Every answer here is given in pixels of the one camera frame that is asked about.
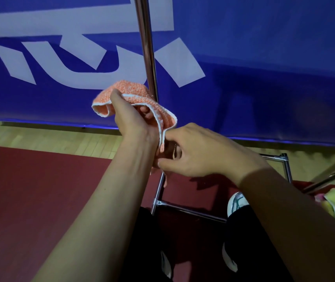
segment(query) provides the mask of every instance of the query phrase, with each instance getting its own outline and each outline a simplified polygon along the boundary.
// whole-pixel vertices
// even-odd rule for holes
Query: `forearm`
[[[249,201],[295,281],[335,281],[335,219],[273,169],[246,177]]]
[[[121,143],[97,189],[54,248],[35,281],[114,281],[122,267],[156,144]]]

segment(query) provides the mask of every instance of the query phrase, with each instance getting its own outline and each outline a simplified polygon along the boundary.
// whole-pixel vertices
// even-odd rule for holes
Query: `shoe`
[[[165,273],[167,277],[171,278],[172,275],[171,265],[166,257],[166,254],[163,251],[161,251],[161,268],[162,272]]]
[[[228,217],[239,208],[249,205],[245,196],[241,192],[236,192],[231,196],[228,203]]]
[[[234,213],[239,208],[249,205],[245,196],[241,192],[236,192],[233,196],[231,196],[228,202],[228,217]],[[222,258],[226,263],[226,266],[233,272],[238,271],[237,264],[230,258],[225,250],[225,244],[222,246]]]

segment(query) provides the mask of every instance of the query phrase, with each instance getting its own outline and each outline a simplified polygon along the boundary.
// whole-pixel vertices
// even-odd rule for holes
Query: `metal frame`
[[[151,92],[154,99],[158,102],[158,91],[157,91],[157,80],[156,80],[156,66],[154,60],[154,51],[153,51],[153,42],[152,42],[152,29],[151,29],[151,18],[149,12],[149,1],[148,0],[135,0],[137,20],[139,24],[140,36],[142,40],[143,54],[144,54],[144,62],[146,75],[149,85],[149,91]],[[281,155],[261,155],[267,160],[279,161],[284,165],[284,171],[286,179],[291,183],[292,182],[292,174],[289,166],[289,159],[286,153],[282,153]],[[303,193],[310,194],[318,189],[325,187],[328,183],[335,180],[335,173],[329,175],[324,180],[311,184],[303,190]],[[189,213],[198,217],[207,218],[214,221],[226,222],[226,219],[215,217],[212,215],[208,215],[205,213],[196,212],[190,209],[186,209],[165,201],[160,200],[162,198],[163,185],[165,182],[165,174],[162,173],[160,182],[158,184],[156,196],[153,201],[151,213],[154,215],[156,212],[157,206],[166,206],[177,209],[179,211]]]
[[[292,174],[291,174],[291,171],[290,171],[289,159],[288,159],[286,153],[282,153],[281,155],[261,154],[261,156],[263,156],[267,160],[278,161],[278,162],[283,163],[286,180],[288,180],[290,183],[292,183]],[[207,213],[196,212],[194,210],[184,208],[184,207],[181,207],[181,206],[163,201],[162,200],[162,194],[163,194],[163,189],[164,189],[164,187],[163,187],[164,182],[165,182],[165,174],[162,173],[161,178],[160,178],[160,182],[158,184],[158,188],[157,188],[157,191],[156,191],[156,196],[153,200],[153,205],[152,205],[152,209],[151,209],[151,214],[152,215],[155,214],[157,206],[165,206],[165,207],[174,208],[178,211],[188,213],[190,215],[194,215],[194,216],[197,216],[197,217],[210,219],[210,220],[217,221],[217,222],[220,222],[220,223],[226,223],[226,218],[212,216],[212,215],[209,215]]]

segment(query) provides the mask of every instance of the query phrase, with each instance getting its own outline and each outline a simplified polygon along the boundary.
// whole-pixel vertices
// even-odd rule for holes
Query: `pant leg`
[[[119,281],[171,281],[161,269],[161,237],[155,218],[140,208]]]
[[[250,205],[228,218],[225,250],[237,264],[241,281],[293,281]]]

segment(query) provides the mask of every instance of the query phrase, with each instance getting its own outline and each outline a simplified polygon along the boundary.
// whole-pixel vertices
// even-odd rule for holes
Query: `cleaning cloth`
[[[115,109],[110,100],[110,95],[113,89],[119,90],[123,98],[133,106],[147,106],[152,111],[160,132],[160,142],[158,147],[161,153],[164,152],[165,132],[176,127],[176,116],[154,101],[149,95],[146,86],[139,83],[120,80],[106,90],[100,92],[100,94],[93,100],[92,108],[101,117],[106,118],[115,114]]]

